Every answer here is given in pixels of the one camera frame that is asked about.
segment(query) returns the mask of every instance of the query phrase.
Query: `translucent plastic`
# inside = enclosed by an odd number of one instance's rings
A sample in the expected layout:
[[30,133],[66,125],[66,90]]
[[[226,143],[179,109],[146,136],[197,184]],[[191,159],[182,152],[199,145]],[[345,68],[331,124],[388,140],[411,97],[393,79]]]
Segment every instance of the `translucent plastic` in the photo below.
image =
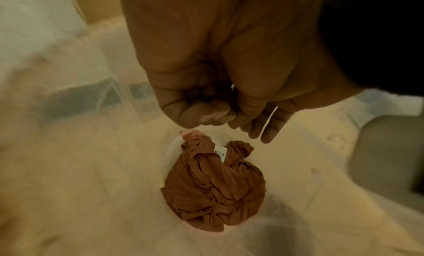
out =
[[160,191],[181,128],[159,109],[121,18],[12,73],[0,97],[0,218],[18,218],[13,249],[21,255],[422,249],[402,230],[395,244],[384,242],[387,222],[399,226],[338,170],[358,133],[348,103],[298,114],[270,145],[227,126],[199,128],[219,145],[249,142],[255,150],[247,159],[263,171],[267,195],[259,214],[222,233],[181,221]]

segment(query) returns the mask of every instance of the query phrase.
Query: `tiled floor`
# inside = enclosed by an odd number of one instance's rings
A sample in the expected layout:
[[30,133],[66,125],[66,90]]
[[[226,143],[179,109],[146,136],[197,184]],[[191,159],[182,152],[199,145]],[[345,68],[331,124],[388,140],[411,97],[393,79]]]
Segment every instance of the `tiled floor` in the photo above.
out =
[[239,130],[201,128],[213,138],[249,141],[267,181],[250,222],[199,232],[165,205],[160,187],[179,128],[163,115],[140,122],[128,106],[57,120],[9,154],[4,175],[20,199],[32,248],[57,237],[46,256],[285,255],[409,256],[424,248],[354,185],[290,122],[270,145]]

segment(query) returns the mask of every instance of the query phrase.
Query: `dark sleeve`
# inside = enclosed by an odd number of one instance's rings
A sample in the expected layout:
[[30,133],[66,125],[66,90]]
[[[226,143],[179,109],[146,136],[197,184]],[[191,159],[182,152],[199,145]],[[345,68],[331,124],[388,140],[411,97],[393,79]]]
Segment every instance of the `dark sleeve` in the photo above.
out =
[[320,34],[358,85],[424,96],[423,0],[325,0]]

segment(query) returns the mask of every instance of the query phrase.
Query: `clothing label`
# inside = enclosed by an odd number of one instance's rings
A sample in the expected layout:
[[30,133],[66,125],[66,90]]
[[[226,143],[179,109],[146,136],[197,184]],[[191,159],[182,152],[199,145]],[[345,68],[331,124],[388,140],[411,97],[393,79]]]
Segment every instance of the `clothing label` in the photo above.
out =
[[226,157],[226,155],[227,155],[227,148],[225,148],[225,147],[222,147],[222,146],[218,146],[218,145],[215,145],[215,149],[214,149],[214,151],[215,151],[215,153],[217,154],[217,155],[219,155],[220,157],[221,157],[221,162],[224,162],[225,161],[225,157]]

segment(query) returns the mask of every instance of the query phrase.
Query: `brown cloth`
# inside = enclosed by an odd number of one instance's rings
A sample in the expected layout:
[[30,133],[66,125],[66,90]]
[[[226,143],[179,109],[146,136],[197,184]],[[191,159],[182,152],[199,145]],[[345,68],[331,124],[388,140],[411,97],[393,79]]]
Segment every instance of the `brown cloth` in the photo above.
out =
[[262,172],[244,161],[250,144],[230,141],[224,163],[212,139],[197,130],[181,133],[185,143],[165,180],[163,196],[169,207],[195,228],[224,231],[255,215],[265,197]]

